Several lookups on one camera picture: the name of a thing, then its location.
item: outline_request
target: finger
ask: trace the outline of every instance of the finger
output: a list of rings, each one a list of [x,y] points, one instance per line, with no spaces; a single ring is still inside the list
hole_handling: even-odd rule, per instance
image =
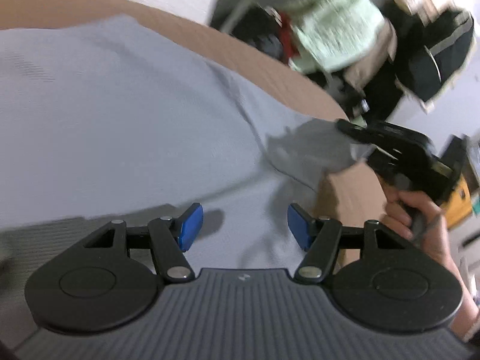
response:
[[[412,225],[412,218],[410,218],[410,215],[408,215],[407,212],[403,209],[403,207],[396,202],[387,203],[385,205],[385,212],[388,216],[396,219],[406,227],[410,227]]]
[[[387,183],[384,183],[382,188],[383,193],[385,193],[385,197],[387,198],[387,202],[397,202],[399,200],[397,188]]]
[[[400,200],[405,204],[417,208],[425,215],[427,223],[433,221],[435,217],[442,212],[441,208],[432,202],[431,198],[425,192],[400,191],[398,195]]]
[[[387,226],[390,230],[393,230],[395,233],[397,233],[399,236],[405,238],[405,239],[412,239],[413,234],[410,231],[408,227],[397,221],[396,219],[393,219],[392,217],[385,215],[382,219],[381,222]]]
[[[377,178],[380,181],[380,186],[383,189],[383,193],[385,193],[387,202],[396,202],[398,200],[398,189],[383,180],[382,176],[377,175]]]

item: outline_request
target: gray ribbed plate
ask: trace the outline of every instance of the gray ribbed plate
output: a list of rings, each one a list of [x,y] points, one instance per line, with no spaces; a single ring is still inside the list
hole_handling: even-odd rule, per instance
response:
[[[144,316],[115,331],[71,337],[40,329],[21,360],[468,359],[447,329],[394,336],[370,331],[335,309],[319,286],[285,270],[203,269],[165,288]]]

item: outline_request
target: human hand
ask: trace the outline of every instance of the human hand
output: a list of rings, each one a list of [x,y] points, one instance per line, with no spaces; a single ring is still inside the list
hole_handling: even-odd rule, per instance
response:
[[[450,329],[465,342],[470,340],[470,330],[479,319],[479,309],[465,286],[450,254],[447,225],[445,217],[442,215],[442,210],[424,192],[399,191],[397,188],[385,183],[381,178],[379,180],[387,198],[387,204],[385,205],[386,215],[381,220],[385,226],[406,239],[412,238],[412,233],[409,229],[412,218],[406,213],[400,202],[418,209],[425,216],[428,231],[421,240],[421,249],[448,269],[457,278],[462,287],[462,304],[450,325]]]
[[[400,202],[418,209],[424,216],[428,229],[421,240],[421,249],[436,262],[446,266],[450,264],[450,244],[445,217],[442,210],[425,192],[398,191],[388,185],[383,186],[387,197],[386,215],[382,223],[395,233],[406,239],[412,238],[409,229],[412,218],[407,214]]]

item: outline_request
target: red object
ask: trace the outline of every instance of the red object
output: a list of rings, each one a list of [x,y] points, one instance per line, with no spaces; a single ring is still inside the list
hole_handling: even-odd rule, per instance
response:
[[[299,55],[299,52],[292,42],[292,28],[289,16],[285,12],[279,12],[279,15],[282,20],[282,26],[280,27],[278,38],[283,46],[283,63],[287,65],[289,59]]]

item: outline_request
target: yellow object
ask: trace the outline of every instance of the yellow object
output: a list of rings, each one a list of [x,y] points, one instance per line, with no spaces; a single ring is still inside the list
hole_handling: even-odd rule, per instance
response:
[[[450,195],[448,202],[442,205],[442,209],[445,213],[447,227],[449,229],[471,214],[472,202],[470,199],[470,192],[467,186],[467,181],[463,176],[460,176],[457,189]]]

